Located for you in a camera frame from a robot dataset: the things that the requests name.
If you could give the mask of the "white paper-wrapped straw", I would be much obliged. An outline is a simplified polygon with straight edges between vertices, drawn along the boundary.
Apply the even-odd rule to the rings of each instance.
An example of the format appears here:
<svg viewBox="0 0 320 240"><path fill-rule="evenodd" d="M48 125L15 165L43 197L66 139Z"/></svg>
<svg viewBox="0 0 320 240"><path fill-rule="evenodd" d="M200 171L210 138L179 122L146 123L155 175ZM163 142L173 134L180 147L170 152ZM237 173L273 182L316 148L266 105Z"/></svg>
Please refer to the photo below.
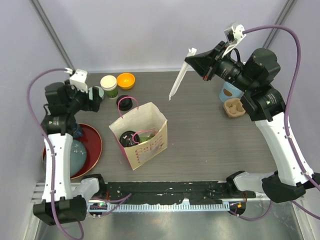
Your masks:
<svg viewBox="0 0 320 240"><path fill-rule="evenodd" d="M188 49L188 53L186 55L186 57L192 57L197 53L197 49L196 48L189 48ZM184 61L182 64L182 67L175 79L175 82L170 90L170 93L168 95L168 100L170 101L172 99L172 97L176 94L177 90L179 89L179 86L187 72L189 65Z"/></svg>

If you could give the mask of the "kraft pink paper bag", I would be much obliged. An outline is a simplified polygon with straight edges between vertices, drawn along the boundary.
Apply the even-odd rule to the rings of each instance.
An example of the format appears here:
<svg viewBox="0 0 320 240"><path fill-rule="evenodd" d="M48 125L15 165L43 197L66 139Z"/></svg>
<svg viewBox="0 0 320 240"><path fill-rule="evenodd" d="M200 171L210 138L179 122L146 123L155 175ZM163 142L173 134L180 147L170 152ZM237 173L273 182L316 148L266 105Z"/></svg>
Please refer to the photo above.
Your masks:
<svg viewBox="0 0 320 240"><path fill-rule="evenodd" d="M168 147L168 120L158 107L148 102L122 114L117 106L120 117L109 125L118 146L134 171ZM120 136L126 131L134 131L138 135L149 135L155 132L156 135L149 141L139 143L131 147L123 147Z"/></svg>

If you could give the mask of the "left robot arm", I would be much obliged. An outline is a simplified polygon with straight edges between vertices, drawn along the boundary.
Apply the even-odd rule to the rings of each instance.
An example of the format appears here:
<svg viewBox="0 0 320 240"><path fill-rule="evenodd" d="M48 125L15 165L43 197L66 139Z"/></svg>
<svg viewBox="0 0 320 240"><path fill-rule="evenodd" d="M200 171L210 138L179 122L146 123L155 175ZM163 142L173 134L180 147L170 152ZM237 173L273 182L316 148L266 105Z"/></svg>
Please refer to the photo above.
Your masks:
<svg viewBox="0 0 320 240"><path fill-rule="evenodd" d="M80 222L86 218L89 200L102 199L107 188L101 174L91 174L72 189L70 155L75 114L97 112L102 99L98 89L89 97L85 80L52 83L45 87L45 97L46 115L40 127L45 133L45 188L41 203L33 206L33 214L49 226Z"/></svg>

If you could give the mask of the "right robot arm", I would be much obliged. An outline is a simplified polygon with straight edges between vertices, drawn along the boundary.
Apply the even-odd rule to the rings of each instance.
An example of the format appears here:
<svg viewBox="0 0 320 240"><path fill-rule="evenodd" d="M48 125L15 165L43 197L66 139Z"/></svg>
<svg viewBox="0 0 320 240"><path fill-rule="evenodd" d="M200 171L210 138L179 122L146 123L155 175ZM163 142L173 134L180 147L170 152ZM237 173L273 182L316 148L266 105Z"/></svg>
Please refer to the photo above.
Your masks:
<svg viewBox="0 0 320 240"><path fill-rule="evenodd" d="M265 48L253 51L245 63L231 58L227 43L221 41L210 51L187 56L184 61L204 81L218 76L243 92L240 99L245 112L262 133L273 156L277 170L271 173L238 171L227 178L226 193L233 198L243 191L266 194L274 203L293 201L303 196L312 182L320 182L319 173L305 162L297 151L299 165L290 143L292 131L285 130L285 101L271 82L280 71L274 52Z"/></svg>

